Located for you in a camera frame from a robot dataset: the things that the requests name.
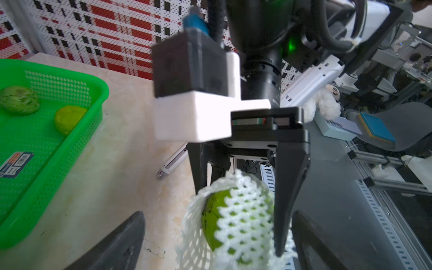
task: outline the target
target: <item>label sticker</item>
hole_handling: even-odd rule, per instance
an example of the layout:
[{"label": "label sticker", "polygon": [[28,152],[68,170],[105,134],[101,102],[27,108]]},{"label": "label sticker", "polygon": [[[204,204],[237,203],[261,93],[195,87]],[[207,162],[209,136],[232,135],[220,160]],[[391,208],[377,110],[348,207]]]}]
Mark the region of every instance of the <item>label sticker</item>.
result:
[{"label": "label sticker", "polygon": [[0,178],[15,178],[32,159],[33,153],[15,152],[0,166]]}]

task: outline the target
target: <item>blue connector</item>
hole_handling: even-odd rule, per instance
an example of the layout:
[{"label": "blue connector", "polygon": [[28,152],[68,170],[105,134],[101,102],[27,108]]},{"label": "blue connector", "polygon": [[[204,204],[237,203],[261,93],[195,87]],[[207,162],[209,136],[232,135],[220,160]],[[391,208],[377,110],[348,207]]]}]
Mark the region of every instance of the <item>blue connector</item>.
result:
[{"label": "blue connector", "polygon": [[189,15],[183,18],[183,29],[198,28],[204,34],[209,35],[206,22],[201,18],[201,9],[197,6],[191,7]]}]

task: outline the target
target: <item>green fruit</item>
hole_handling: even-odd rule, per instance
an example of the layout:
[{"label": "green fruit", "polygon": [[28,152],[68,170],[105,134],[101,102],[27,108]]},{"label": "green fruit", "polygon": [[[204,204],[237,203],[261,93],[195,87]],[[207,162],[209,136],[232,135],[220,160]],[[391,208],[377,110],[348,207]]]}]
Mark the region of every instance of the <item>green fruit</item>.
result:
[{"label": "green fruit", "polygon": [[39,110],[36,92],[23,86],[8,86],[0,90],[0,107],[16,114],[32,114]]},{"label": "green fruit", "polygon": [[[210,195],[207,200],[206,206],[204,208],[203,214],[201,215],[201,226],[203,227],[204,237],[207,240],[212,251],[216,248],[222,246],[222,243],[219,242],[215,238],[215,231],[220,230],[217,226],[217,221],[221,218],[221,214],[219,213],[219,207],[227,207],[225,203],[225,197],[231,198],[231,194],[229,190],[227,191],[219,191]],[[234,254],[235,249],[230,248],[228,250],[229,254]],[[250,264],[252,262],[245,262],[242,258],[237,260],[239,264]]]},{"label": "green fruit", "polygon": [[65,106],[55,113],[54,123],[58,131],[67,136],[86,114],[87,109],[78,106]]}]

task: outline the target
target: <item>white foam net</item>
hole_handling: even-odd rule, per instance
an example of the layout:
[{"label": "white foam net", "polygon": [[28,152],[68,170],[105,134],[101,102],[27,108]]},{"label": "white foam net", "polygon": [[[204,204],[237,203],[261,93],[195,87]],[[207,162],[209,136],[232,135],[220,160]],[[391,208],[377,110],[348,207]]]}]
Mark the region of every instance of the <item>white foam net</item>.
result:
[{"label": "white foam net", "polygon": [[[216,192],[230,190],[227,207],[219,207],[222,216],[217,221],[220,230],[215,238],[222,243],[213,252],[201,227],[201,215],[208,197]],[[201,189],[189,204],[183,218],[182,242],[176,247],[181,270],[282,270],[297,254],[292,250],[291,230],[286,241],[286,252],[278,258],[273,240],[274,194],[252,175],[226,173],[212,185]],[[239,264],[238,260],[247,262]]]}]

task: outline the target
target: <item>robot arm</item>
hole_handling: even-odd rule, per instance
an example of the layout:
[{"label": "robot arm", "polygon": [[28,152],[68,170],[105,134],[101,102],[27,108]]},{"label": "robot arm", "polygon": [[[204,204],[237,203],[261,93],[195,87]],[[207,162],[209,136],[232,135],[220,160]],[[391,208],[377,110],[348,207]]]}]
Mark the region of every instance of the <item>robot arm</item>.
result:
[{"label": "robot arm", "polygon": [[[355,8],[348,0],[209,0],[208,28],[192,12],[183,33],[152,48],[156,137],[189,142],[196,192],[206,186],[207,163],[212,181],[229,169],[230,157],[275,167],[278,256],[310,161],[297,106],[371,57],[401,14],[374,2],[383,7],[382,23],[371,24],[371,2],[356,0]],[[241,57],[221,48],[225,12]],[[282,58],[303,74],[281,96]]]}]

